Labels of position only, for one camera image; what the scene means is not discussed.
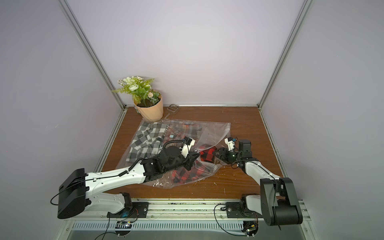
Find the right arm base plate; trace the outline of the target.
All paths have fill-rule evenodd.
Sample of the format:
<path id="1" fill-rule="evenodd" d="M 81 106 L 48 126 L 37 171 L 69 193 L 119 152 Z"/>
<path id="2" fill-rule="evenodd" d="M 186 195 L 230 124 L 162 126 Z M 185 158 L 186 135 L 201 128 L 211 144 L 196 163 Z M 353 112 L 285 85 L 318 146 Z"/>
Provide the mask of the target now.
<path id="1" fill-rule="evenodd" d="M 226 202 L 226 213 L 229 219 L 248 218 L 249 215 L 245 211 L 242 202 Z"/>

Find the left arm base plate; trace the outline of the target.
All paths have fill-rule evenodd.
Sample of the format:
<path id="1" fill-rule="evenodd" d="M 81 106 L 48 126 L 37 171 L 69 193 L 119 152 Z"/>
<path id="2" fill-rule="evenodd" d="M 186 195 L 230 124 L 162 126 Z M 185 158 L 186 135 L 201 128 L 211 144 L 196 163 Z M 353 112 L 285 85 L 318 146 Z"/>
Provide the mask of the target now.
<path id="1" fill-rule="evenodd" d="M 149 202 L 132 202 L 125 205 L 122 210 L 116 213 L 107 213 L 107 218 L 146 218 L 149 210 Z"/>

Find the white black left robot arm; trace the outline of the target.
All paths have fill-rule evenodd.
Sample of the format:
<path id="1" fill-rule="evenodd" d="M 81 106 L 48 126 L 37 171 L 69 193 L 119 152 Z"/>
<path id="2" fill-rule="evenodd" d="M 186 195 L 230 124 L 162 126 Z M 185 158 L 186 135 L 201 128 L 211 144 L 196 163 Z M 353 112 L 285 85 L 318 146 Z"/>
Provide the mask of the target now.
<path id="1" fill-rule="evenodd" d="M 139 158 L 122 169 L 100 173 L 77 169 L 59 187 L 57 217 L 69 219 L 87 211 L 118 214 L 125 208 L 130 209 L 129 194 L 112 195 L 108 191 L 158 180 L 179 168 L 190 170 L 198 157 L 199 153 L 190 151 L 190 145 L 184 143 L 181 148 L 164 146 L 158 155 Z"/>

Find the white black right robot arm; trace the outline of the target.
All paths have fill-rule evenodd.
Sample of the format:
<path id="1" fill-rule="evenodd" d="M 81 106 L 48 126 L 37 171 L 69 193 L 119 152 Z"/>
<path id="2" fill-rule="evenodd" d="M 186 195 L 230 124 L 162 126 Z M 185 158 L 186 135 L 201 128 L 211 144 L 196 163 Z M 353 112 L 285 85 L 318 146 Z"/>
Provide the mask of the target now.
<path id="1" fill-rule="evenodd" d="M 261 214 L 268 226 L 302 224 L 304 218 L 293 181 L 274 174 L 254 158 L 249 140 L 226 138 L 225 144 L 214 151 L 214 156 L 227 165 L 238 166 L 260 186 L 259 195 L 245 196 L 246 209 Z"/>

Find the clear plastic vacuum bag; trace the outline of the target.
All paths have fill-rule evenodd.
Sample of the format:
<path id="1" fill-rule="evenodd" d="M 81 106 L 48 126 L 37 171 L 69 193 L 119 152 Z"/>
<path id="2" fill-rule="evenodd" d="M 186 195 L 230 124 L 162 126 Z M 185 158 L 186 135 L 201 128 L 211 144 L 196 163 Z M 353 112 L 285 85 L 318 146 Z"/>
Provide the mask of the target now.
<path id="1" fill-rule="evenodd" d="M 203 131 L 202 131 L 200 138 L 197 141 L 195 141 L 195 144 L 190 149 L 191 152 L 195 152 L 195 153 L 199 153 L 199 152 L 206 150 L 206 149 L 209 149 L 213 146 L 216 146 L 217 149 L 224 147 L 226 145 L 224 140 L 230 136 L 231 125 L 229 123 L 201 122 L 201 121 L 187 121 L 187 120 L 166 120 L 166 119 L 160 120 L 158 122 L 163 122 L 167 125 L 169 125 L 172 122 L 176 122 L 176 123 L 184 123 L 184 124 L 187 124 L 187 123 L 198 124 L 198 125 L 202 126 Z M 128 163 L 126 161 L 128 150 L 129 150 L 129 146 L 127 147 L 125 153 L 123 154 L 121 160 L 119 161 L 119 163 L 117 165 L 118 169 L 129 167 L 134 163 L 134 162 Z M 220 167 L 224 163 L 218 159 L 217 159 L 217 161 L 218 161 L 217 165 L 220 169 Z M 173 188 L 176 186 L 181 186 L 181 185 L 175 185 L 175 184 L 171 183 L 172 172 L 173 171 L 164 174 L 163 177 L 158 179 L 158 180 L 148 182 L 147 185 L 152 186 L 152 187 L 162 188 L 162 189 L 170 189 L 170 188 Z"/>

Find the red black plaid shirt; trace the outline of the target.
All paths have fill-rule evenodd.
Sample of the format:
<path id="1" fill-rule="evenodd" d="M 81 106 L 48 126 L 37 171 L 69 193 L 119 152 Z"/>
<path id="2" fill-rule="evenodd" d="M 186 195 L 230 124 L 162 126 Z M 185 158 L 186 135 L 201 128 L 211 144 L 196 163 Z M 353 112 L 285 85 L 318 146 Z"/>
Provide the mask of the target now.
<path id="1" fill-rule="evenodd" d="M 191 170 L 180 168 L 172 172 L 171 183 L 175 185 L 184 185 L 198 182 L 216 173 L 219 169 L 217 158 L 214 156 L 216 146 L 199 152 L 200 156 L 195 160 Z"/>

